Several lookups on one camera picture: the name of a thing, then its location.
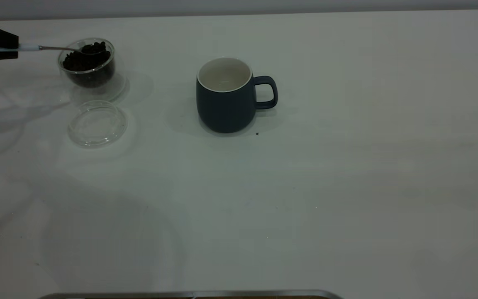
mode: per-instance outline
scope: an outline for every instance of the mug handle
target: mug handle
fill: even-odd
[[[278,89],[276,82],[269,76],[257,76],[254,78],[254,85],[268,84],[273,89],[274,98],[267,102],[256,102],[256,109],[269,109],[278,103]]]

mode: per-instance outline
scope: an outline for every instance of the table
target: table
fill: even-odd
[[[478,298],[478,11],[4,21],[110,40],[111,146],[72,144],[55,51],[0,61],[0,299],[320,289]],[[228,136],[195,76],[239,57],[279,89]],[[258,100],[272,97],[258,89]]]

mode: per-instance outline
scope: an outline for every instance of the spoon handle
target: spoon handle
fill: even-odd
[[[68,50],[78,51],[77,49],[63,48],[63,47],[46,47],[35,44],[19,44],[17,49],[0,48],[0,52],[12,52],[12,51],[41,51],[41,50]]]
[[[46,46],[38,46],[40,47],[40,50],[67,50],[67,51],[79,51],[77,49],[72,49],[72,48],[64,48],[64,47],[46,47]]]
[[[14,52],[14,51],[40,51],[42,46],[35,44],[19,44],[17,49],[0,48],[0,52]]]

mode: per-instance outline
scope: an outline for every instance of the dark blue mug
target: dark blue mug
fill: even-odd
[[[272,100],[256,101],[256,85],[260,84],[272,87]],[[201,120],[213,131],[239,131],[252,121],[257,109],[272,108],[277,102],[278,89],[273,78],[254,78],[252,69],[239,59],[214,59],[197,74],[197,110]]]

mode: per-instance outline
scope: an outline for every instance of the metal spoon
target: metal spoon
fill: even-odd
[[[42,51],[42,50],[67,50],[67,51],[75,51],[78,53],[82,53],[84,55],[95,55],[101,53],[83,53],[81,49],[72,49],[72,48],[65,48],[65,47],[46,47],[40,46],[35,44],[19,44],[17,49],[7,49],[7,48],[0,48],[0,52],[14,52],[14,51]]]

